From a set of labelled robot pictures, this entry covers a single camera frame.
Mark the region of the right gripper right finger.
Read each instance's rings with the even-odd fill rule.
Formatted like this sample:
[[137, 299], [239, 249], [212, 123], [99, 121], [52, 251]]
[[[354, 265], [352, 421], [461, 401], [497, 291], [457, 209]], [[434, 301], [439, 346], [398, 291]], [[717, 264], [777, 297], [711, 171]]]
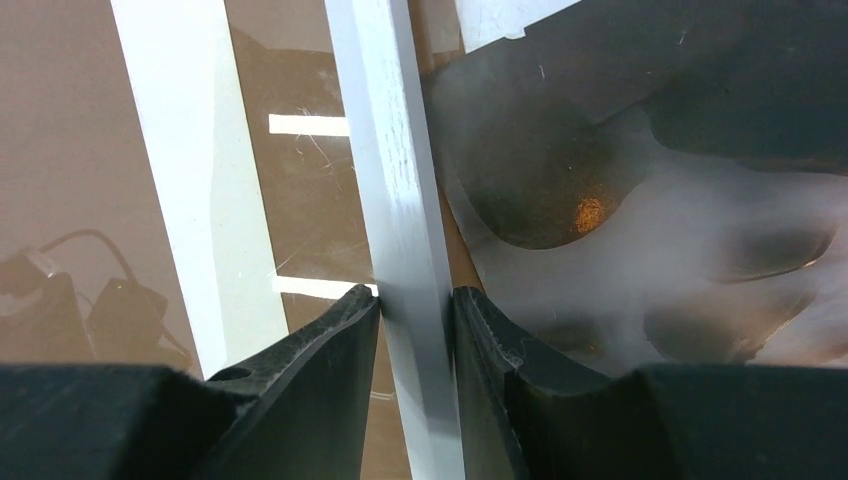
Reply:
[[843, 479], [847, 373], [640, 367], [611, 379], [452, 295], [469, 479]]

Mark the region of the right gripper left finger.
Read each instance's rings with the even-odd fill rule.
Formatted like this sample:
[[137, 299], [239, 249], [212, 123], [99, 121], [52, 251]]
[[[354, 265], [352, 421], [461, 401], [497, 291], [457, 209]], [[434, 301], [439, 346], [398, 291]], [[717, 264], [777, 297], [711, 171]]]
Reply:
[[355, 479], [378, 299], [321, 316], [200, 381], [156, 365], [5, 365], [5, 479]]

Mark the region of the white picture frame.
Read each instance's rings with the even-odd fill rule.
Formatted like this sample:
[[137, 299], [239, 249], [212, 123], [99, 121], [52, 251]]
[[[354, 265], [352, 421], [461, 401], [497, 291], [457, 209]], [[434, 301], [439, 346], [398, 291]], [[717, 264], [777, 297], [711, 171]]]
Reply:
[[461, 479], [452, 282], [409, 7], [325, 8], [411, 474]]

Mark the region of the sunset photo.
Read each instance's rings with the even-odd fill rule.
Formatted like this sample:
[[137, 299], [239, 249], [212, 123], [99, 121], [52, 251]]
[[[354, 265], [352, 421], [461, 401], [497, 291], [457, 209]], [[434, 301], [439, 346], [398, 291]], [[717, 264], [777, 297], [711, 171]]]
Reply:
[[424, 77], [488, 296], [609, 376], [847, 364], [843, 1], [459, 1]]

